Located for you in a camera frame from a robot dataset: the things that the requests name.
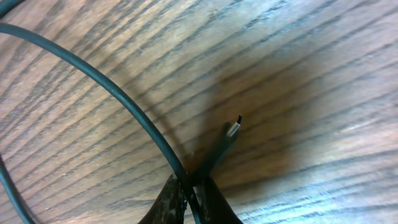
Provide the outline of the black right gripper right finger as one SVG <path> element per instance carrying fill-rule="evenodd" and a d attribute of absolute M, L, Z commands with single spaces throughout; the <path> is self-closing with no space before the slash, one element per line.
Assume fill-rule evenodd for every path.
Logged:
<path fill-rule="evenodd" d="M 243 224 L 211 177 L 195 178 L 200 189 L 201 210 L 207 224 Z"/>

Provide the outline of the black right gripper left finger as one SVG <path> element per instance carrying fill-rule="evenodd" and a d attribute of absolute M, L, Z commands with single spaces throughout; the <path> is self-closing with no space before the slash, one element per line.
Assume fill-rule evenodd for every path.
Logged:
<path fill-rule="evenodd" d="M 182 187 L 177 176 L 172 174 L 139 224 L 183 224 L 185 211 Z"/>

